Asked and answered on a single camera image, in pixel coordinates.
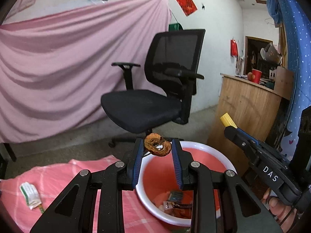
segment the yellow cap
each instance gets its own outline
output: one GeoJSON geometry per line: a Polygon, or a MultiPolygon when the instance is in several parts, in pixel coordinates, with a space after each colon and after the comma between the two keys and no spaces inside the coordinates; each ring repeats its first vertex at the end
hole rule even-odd
{"type": "Polygon", "coordinates": [[[235,125],[234,121],[231,119],[228,113],[225,113],[222,117],[220,117],[220,120],[222,121],[225,127],[233,126],[237,128],[237,126],[235,125]]]}

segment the pink cloth backdrop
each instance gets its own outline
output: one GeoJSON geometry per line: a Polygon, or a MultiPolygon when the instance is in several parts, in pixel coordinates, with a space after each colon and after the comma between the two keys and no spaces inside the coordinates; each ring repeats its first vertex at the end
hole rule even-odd
{"type": "MultiPolygon", "coordinates": [[[[3,202],[10,216],[24,233],[29,233],[32,226],[41,216],[38,208],[30,210],[19,190],[19,186],[24,182],[29,182],[37,188],[42,201],[42,206],[46,209],[68,183],[82,169],[89,169],[91,172],[106,169],[112,163],[118,161],[110,155],[96,161],[77,161],[72,159],[67,164],[54,164],[50,166],[34,167],[22,175],[0,182],[3,202]]],[[[99,207],[100,191],[97,193],[95,204],[95,215],[93,232],[97,232],[97,216],[99,207]]],[[[138,199],[135,191],[123,191],[123,216],[125,233],[169,233],[156,217],[151,215],[138,199]]]]}
{"type": "Polygon", "coordinates": [[[119,0],[0,26],[0,142],[49,137],[105,116],[102,94],[125,90],[113,62],[133,62],[135,89],[168,0],[119,0]]]}

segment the doorway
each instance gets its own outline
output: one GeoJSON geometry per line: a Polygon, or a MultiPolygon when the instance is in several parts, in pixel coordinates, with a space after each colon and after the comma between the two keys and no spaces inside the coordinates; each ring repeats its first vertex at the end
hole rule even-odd
{"type": "Polygon", "coordinates": [[[243,74],[248,74],[252,69],[257,69],[258,59],[263,59],[260,55],[260,50],[261,48],[265,48],[269,43],[273,43],[273,41],[245,36],[245,63],[243,74]]]}

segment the pink checkered cloth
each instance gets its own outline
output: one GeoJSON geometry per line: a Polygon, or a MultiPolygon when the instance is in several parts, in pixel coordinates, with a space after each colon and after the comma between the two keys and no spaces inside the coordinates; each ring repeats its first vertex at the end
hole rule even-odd
{"type": "MultiPolygon", "coordinates": [[[[24,197],[19,190],[19,186],[23,182],[27,181],[35,185],[41,196],[42,205],[46,209],[80,170],[88,169],[91,172],[101,171],[116,161],[118,159],[110,155],[96,161],[78,161],[72,159],[66,164],[34,167],[14,179],[1,181],[0,190],[2,191],[2,195],[0,200],[2,200],[7,211],[22,231],[29,233],[32,226],[41,216],[41,212],[38,208],[30,210],[27,207],[24,197]]],[[[157,218],[145,209],[135,191],[123,191],[122,196],[126,233],[170,232],[157,218]]],[[[95,206],[94,233],[97,232],[99,197],[100,194],[97,195],[95,206]]]]}

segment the human hand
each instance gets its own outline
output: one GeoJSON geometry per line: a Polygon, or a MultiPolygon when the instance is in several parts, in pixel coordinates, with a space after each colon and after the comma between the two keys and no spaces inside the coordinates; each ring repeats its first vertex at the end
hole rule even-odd
{"type": "MultiPolygon", "coordinates": [[[[265,205],[267,199],[269,198],[269,194],[270,194],[270,189],[268,189],[261,202],[265,205]]],[[[290,212],[291,207],[290,206],[285,206],[284,203],[279,200],[276,197],[272,197],[269,201],[269,208],[270,211],[273,215],[277,216],[277,218],[279,219],[279,221],[283,221],[283,219],[287,216],[287,214],[290,212]]],[[[281,225],[281,229],[283,230],[284,233],[286,233],[290,227],[292,226],[294,219],[295,219],[295,215],[296,215],[297,210],[294,209],[293,212],[287,217],[287,219],[285,220],[285,222],[281,225]]]]}

